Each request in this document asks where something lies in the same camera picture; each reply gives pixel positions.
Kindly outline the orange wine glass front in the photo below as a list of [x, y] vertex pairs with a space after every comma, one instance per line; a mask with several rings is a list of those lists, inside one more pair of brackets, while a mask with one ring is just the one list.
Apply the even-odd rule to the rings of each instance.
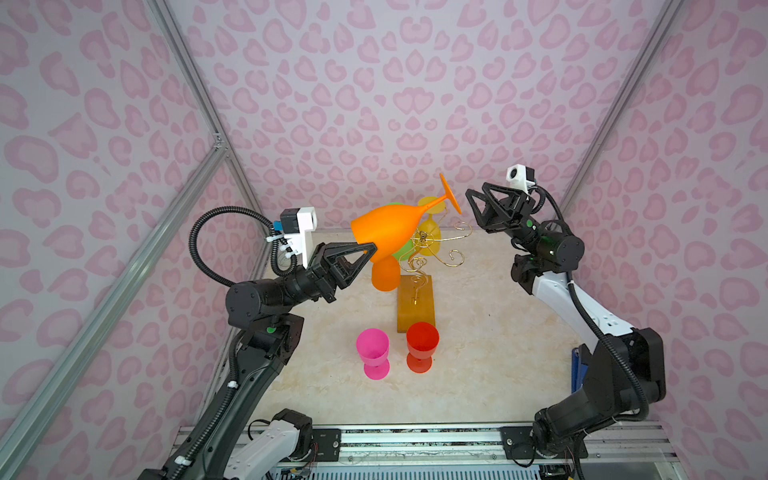
[[373, 243], [377, 250], [371, 262], [378, 263], [391, 257], [416, 231], [423, 215], [439, 203], [449, 201], [459, 215], [461, 207], [445, 176], [440, 174], [444, 194], [421, 206], [390, 204], [378, 207], [350, 222], [356, 242], [360, 245]]

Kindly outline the yellow wine glass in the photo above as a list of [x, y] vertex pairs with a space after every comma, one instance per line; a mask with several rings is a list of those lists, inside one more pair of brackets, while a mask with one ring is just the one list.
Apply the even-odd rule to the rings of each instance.
[[440, 200], [425, 212], [426, 219], [419, 224], [415, 232], [414, 247], [418, 254], [425, 257], [438, 256], [442, 242], [439, 220], [445, 209], [445, 201]]

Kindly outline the pink wine glass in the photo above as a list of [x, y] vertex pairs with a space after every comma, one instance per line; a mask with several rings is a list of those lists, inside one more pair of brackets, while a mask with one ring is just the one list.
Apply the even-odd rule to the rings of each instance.
[[371, 380], [383, 380], [390, 372], [387, 333], [376, 328], [366, 329], [358, 335], [355, 346], [365, 375]]

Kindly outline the orange wine glass back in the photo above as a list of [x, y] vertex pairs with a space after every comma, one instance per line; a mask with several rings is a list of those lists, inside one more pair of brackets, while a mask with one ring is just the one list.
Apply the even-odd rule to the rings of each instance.
[[381, 292], [396, 290], [400, 284], [400, 265], [393, 256], [387, 256], [373, 264], [372, 285]]

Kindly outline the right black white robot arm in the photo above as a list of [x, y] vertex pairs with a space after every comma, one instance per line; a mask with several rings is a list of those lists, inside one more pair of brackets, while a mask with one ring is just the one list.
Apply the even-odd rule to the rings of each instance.
[[551, 220], [534, 217], [553, 196], [539, 186], [517, 190], [484, 183], [466, 198], [483, 231], [507, 235], [518, 249], [512, 280], [568, 324], [589, 353], [582, 385], [535, 414], [529, 440], [535, 455], [572, 453], [579, 460], [587, 435], [646, 420], [651, 405], [666, 396], [663, 340], [651, 328], [620, 319], [577, 285], [584, 241], [560, 211]]

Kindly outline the orange wine glass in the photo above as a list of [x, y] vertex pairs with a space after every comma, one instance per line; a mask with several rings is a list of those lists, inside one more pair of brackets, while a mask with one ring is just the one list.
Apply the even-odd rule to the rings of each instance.
[[440, 174], [444, 194], [421, 206], [390, 204], [378, 207], [350, 222], [356, 242], [360, 245], [373, 243], [377, 250], [371, 262], [378, 263], [391, 257], [416, 231], [423, 215], [439, 203], [449, 201], [459, 215], [461, 207], [445, 176]]
[[387, 256], [373, 264], [372, 285], [381, 292], [396, 290], [400, 284], [400, 265], [393, 256]]

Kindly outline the green wine glass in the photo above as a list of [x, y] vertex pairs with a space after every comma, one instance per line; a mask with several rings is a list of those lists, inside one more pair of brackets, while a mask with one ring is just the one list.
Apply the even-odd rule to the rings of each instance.
[[392, 203], [383, 208], [384, 214], [381, 222], [382, 258], [393, 256], [399, 259], [406, 251], [406, 246], [412, 243], [418, 220], [418, 210], [411, 205]]

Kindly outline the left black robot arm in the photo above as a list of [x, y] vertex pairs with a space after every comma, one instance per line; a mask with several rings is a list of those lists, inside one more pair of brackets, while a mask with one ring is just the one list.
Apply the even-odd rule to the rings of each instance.
[[240, 329], [228, 351], [229, 375], [187, 439], [143, 479], [259, 479], [284, 459], [309, 463], [312, 420], [281, 411], [242, 449], [236, 447], [270, 384], [296, 350], [304, 320], [292, 309], [320, 298], [333, 302], [375, 255], [373, 243], [320, 243], [307, 267], [287, 276], [245, 281], [226, 295], [229, 323]]

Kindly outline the red wine glass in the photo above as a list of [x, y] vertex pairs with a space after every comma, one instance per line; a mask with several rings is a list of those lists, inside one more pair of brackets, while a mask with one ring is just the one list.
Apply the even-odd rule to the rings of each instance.
[[440, 342], [437, 328], [427, 322], [413, 324], [406, 332], [408, 368], [418, 374], [428, 372], [433, 364], [433, 355]]

